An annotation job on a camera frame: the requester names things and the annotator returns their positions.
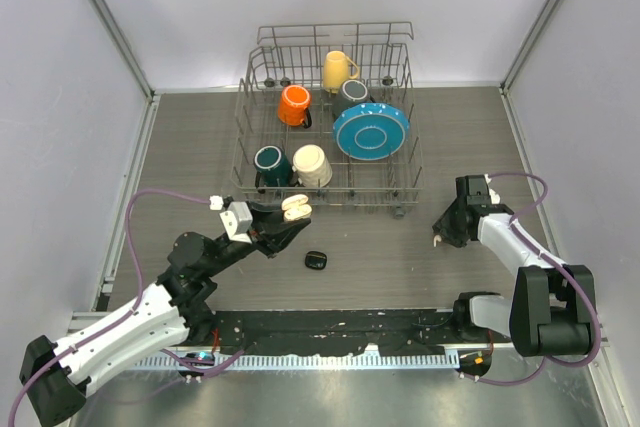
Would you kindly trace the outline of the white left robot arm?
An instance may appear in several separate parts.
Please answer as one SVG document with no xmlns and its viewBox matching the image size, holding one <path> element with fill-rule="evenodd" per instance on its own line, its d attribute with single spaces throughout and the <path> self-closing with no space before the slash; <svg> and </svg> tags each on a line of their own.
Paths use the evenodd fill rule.
<svg viewBox="0 0 640 427">
<path fill-rule="evenodd" d="M 167 269 L 118 310 L 56 341 L 41 335 L 25 349 L 20 398 L 29 399 L 43 426 L 56 426 L 81 410 L 107 381 L 147 355 L 184 342 L 205 344 L 215 315 L 206 301 L 213 277 L 254 252 L 275 257 L 311 222 L 303 194 L 262 205 L 213 196 L 223 233 L 211 239 L 185 232 L 175 241 Z"/>
</svg>

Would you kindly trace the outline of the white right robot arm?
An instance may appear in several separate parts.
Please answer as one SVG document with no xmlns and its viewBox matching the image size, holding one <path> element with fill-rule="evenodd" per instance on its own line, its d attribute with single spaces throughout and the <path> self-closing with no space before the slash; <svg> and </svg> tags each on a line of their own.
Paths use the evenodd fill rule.
<svg viewBox="0 0 640 427">
<path fill-rule="evenodd" d="M 456 196 L 432 226 L 433 243 L 455 248 L 481 244 L 513 275 L 513 293 L 509 298 L 492 292 L 460 294 L 451 318 L 453 333 L 472 342 L 490 330 L 509 338 L 523 357 L 566 366 L 591 362 L 602 340 L 593 274 L 552 254 L 523 229 L 519 213 L 491 188 L 493 178 L 456 178 Z"/>
</svg>

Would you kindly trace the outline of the white earbud charging case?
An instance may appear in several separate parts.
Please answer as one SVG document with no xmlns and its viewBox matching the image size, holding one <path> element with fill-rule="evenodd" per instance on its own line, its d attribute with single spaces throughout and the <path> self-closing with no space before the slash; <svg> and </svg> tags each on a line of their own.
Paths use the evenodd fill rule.
<svg viewBox="0 0 640 427">
<path fill-rule="evenodd" d="M 312 213 L 312 206 L 309 198 L 305 194 L 297 194 L 285 198 L 281 203 L 283 218 L 286 222 L 293 222 L 309 218 Z"/>
</svg>

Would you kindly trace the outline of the black earbud charging case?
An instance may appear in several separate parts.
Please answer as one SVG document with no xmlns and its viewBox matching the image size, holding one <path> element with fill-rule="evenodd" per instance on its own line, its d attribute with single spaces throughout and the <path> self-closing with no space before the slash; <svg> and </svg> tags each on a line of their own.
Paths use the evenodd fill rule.
<svg viewBox="0 0 640 427">
<path fill-rule="evenodd" d="M 324 270 L 328 263 L 328 257 L 320 251 L 308 251 L 305 254 L 304 265 L 311 270 Z"/>
</svg>

